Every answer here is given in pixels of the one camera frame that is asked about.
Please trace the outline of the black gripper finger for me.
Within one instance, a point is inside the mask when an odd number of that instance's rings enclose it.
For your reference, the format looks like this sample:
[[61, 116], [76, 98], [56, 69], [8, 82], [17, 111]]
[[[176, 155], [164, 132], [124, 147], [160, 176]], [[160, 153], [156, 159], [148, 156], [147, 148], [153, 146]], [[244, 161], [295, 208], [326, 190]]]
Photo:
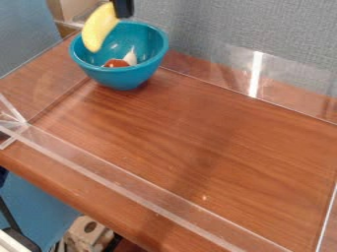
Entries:
[[133, 15], [133, 0], [111, 0], [116, 16], [120, 19], [131, 18]]

